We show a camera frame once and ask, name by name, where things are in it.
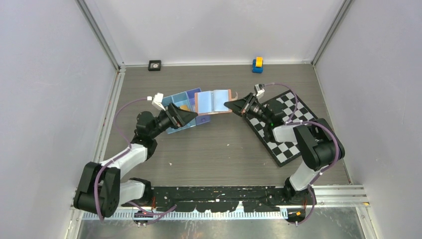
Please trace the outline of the yellow VIP card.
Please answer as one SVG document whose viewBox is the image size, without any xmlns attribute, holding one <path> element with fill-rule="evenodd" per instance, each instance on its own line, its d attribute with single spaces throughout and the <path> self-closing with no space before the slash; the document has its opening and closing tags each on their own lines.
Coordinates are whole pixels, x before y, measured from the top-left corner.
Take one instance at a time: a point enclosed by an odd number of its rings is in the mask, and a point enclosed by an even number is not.
<svg viewBox="0 0 422 239">
<path fill-rule="evenodd" d="M 187 105 L 181 105 L 180 109 L 185 110 L 185 111 L 190 111 L 190 109 Z"/>
</svg>

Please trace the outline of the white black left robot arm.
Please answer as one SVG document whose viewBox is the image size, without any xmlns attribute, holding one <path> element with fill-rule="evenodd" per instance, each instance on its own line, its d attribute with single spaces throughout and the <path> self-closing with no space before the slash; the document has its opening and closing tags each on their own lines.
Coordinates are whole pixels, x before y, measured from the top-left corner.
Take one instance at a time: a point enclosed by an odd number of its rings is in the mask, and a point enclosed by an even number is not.
<svg viewBox="0 0 422 239">
<path fill-rule="evenodd" d="M 89 162 L 85 165 L 73 206 L 104 219 L 111 217 L 118 206 L 123 204 L 149 205 L 153 199 L 150 181 L 130 178 L 121 182 L 122 177 L 152 157 L 159 134 L 168 128 L 181 128 L 197 115 L 174 103 L 164 107 L 157 116 L 149 111 L 138 114 L 134 137 L 126 149 L 101 163 Z"/>
</svg>

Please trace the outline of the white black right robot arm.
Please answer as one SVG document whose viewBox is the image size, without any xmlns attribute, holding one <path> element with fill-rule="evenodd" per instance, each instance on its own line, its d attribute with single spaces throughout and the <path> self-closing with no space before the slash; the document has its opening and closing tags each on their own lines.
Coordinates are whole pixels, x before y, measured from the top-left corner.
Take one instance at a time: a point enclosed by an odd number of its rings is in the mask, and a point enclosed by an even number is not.
<svg viewBox="0 0 422 239">
<path fill-rule="evenodd" d="M 253 93 L 224 105 L 240 117 L 252 116 L 264 123 L 264 135 L 270 142 L 296 143 L 302 162 L 283 187 L 283 197 L 290 204 L 301 201 L 316 179 L 345 156 L 344 146 L 323 118 L 284 119 L 287 109 L 280 101 L 271 99 L 263 105 Z"/>
</svg>

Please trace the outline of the orange leather card holder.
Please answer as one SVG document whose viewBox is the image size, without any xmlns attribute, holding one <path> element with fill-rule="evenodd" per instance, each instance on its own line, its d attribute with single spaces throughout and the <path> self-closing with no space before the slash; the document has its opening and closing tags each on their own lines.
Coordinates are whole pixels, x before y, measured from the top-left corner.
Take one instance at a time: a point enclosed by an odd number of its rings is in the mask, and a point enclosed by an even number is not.
<svg viewBox="0 0 422 239">
<path fill-rule="evenodd" d="M 215 115 L 231 113 L 228 107 L 224 105 L 226 102 L 238 99 L 238 93 L 232 96 L 231 89 L 201 91 L 195 93 L 195 112 L 199 116 Z"/>
</svg>

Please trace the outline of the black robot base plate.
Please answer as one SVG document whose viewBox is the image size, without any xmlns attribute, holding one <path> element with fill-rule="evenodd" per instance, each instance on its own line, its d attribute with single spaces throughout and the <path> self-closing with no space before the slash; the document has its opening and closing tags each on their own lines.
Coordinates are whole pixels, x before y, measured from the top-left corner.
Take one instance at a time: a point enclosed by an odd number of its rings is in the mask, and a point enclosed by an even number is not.
<svg viewBox="0 0 422 239">
<path fill-rule="evenodd" d="M 133 202 L 141 207 L 152 206 L 160 212 L 176 205 L 176 212 L 223 213 L 243 208 L 253 213 L 275 212 L 281 206 L 304 209 L 313 204 L 313 196 L 308 190 L 289 196 L 283 187 L 276 186 L 155 186 L 147 191 L 146 199 Z"/>
</svg>

